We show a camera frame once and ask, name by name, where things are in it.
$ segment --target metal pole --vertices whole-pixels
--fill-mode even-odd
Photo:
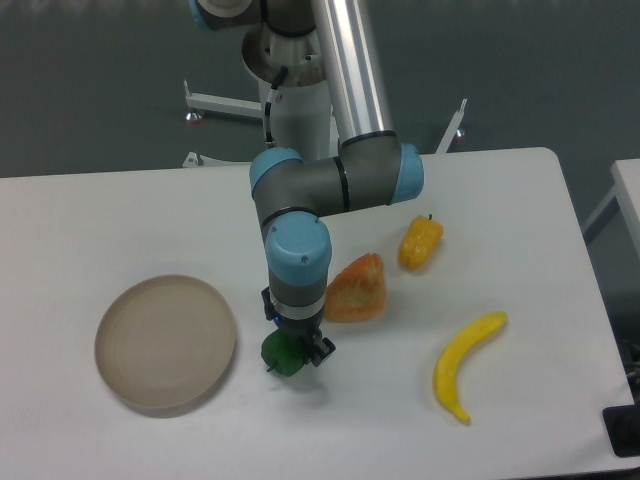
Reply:
[[[393,130],[369,16],[363,3],[360,0],[313,0],[312,3],[342,142]]]
[[[614,185],[580,226],[584,242],[590,245],[619,210],[620,206]]]

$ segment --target white table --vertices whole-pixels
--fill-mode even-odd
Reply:
[[[614,185],[582,225],[587,245],[596,238],[618,211],[640,256],[640,159],[618,160],[611,166]]]
[[[637,467],[614,456],[601,410],[631,403],[558,161],[544,149],[424,157],[413,202],[327,218],[330,275],[385,261],[386,313],[326,325],[320,368],[267,374],[266,262],[246,166],[0,180],[0,478],[504,479]],[[445,237],[429,268],[400,271],[417,214]],[[96,371],[107,307],[146,278],[220,290],[239,340],[202,408],[151,419]],[[448,339],[493,309],[506,329],[462,368],[472,417],[435,401]]]

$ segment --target beige plate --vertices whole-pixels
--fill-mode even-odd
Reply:
[[[213,393],[235,341],[233,314],[216,289],[192,277],[156,277],[109,307],[96,335],[96,364],[130,407],[175,416]]]

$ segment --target yellow bell pepper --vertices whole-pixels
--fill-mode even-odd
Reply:
[[[417,270],[431,257],[440,243],[444,227],[435,220],[418,215],[398,248],[398,262],[409,270]]]

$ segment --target banana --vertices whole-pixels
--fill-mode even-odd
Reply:
[[[500,330],[506,321],[505,312],[490,312],[477,318],[453,337],[438,358],[433,371],[433,390],[442,406],[462,423],[468,424],[471,417],[458,400],[458,365],[471,347]]]

